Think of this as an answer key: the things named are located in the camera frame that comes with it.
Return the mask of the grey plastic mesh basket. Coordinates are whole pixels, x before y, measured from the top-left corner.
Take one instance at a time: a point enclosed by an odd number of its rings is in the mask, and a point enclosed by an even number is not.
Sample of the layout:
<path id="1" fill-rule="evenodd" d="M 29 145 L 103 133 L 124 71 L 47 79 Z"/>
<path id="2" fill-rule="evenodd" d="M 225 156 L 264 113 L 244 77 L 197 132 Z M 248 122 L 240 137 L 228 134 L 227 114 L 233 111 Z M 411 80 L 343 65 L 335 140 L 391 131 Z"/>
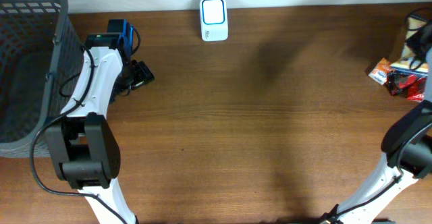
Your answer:
<path id="1" fill-rule="evenodd" d="M 27 158 L 35 134 L 60 114 L 59 87 L 82 69 L 68 0 L 1 0 L 1 156 Z"/>

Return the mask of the beige snack bag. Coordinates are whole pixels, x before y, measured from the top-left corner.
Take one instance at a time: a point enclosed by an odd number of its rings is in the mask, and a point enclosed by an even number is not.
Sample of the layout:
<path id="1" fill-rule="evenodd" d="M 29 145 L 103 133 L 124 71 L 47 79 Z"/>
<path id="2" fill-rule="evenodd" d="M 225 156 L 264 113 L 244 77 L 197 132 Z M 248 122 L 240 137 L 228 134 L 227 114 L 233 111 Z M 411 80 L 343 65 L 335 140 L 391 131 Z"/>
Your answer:
<path id="1" fill-rule="evenodd" d="M 404 20 L 403 44 L 400 57 L 391 63 L 394 71 L 426 76 L 429 66 L 426 55 L 431 48 L 431 23 L 418 15 L 408 15 Z"/>

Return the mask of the red candy bag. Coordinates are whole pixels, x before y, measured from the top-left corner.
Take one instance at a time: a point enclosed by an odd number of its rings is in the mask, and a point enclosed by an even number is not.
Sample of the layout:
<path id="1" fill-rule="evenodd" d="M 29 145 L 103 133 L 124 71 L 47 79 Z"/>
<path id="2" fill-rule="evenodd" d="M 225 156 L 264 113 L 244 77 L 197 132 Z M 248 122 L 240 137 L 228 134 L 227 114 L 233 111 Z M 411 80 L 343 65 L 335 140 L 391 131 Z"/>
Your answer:
<path id="1" fill-rule="evenodd" d="M 409 101 L 421 102 L 424 99 L 426 78 L 420 78 L 408 88 L 407 99 Z"/>

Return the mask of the small orange tissue pack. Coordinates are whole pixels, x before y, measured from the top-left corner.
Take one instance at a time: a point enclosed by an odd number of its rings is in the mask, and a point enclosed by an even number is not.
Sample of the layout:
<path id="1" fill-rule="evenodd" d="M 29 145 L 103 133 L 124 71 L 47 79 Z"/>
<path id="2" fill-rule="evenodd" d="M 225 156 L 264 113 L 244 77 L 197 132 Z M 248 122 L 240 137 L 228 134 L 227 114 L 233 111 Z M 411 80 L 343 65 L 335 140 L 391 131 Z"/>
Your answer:
<path id="1" fill-rule="evenodd" d="M 368 77 L 380 85 L 387 83 L 388 76 L 393 72 L 391 63 L 386 59 L 381 59 L 369 72 Z"/>

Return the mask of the black and red snack packet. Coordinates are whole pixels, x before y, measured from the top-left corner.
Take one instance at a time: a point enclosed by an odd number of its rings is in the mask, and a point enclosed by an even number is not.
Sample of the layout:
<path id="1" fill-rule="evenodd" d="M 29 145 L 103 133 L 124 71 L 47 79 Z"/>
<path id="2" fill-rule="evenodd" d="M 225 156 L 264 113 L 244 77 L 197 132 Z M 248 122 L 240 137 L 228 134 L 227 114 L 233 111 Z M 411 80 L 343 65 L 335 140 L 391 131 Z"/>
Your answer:
<path id="1" fill-rule="evenodd" d="M 418 79 L 420 79 L 420 77 L 415 74 L 390 72 L 387 75 L 387 87 L 390 94 L 395 96 L 412 86 Z"/>

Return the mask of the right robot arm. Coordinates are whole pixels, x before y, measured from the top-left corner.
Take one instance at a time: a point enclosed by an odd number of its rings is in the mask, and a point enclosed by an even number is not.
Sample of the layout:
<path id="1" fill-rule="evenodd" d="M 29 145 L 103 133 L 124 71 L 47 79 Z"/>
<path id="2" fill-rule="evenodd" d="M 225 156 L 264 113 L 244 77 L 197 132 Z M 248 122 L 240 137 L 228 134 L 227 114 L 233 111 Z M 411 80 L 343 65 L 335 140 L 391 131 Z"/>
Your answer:
<path id="1" fill-rule="evenodd" d="M 381 143 L 381 159 L 359 189 L 320 223 L 372 223 L 403 190 L 431 174 L 431 71 L 424 99 L 387 131 Z"/>

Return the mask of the white barcode scanner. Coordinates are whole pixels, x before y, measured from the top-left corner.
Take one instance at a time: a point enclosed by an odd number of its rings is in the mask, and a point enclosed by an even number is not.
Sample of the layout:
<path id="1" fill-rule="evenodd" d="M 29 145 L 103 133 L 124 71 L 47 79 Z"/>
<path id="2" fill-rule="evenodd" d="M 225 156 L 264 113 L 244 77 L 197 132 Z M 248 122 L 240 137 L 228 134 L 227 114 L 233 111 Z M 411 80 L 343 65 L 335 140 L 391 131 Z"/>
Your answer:
<path id="1" fill-rule="evenodd" d="M 200 0 L 200 31 L 205 42 L 228 38 L 227 4 L 225 0 Z"/>

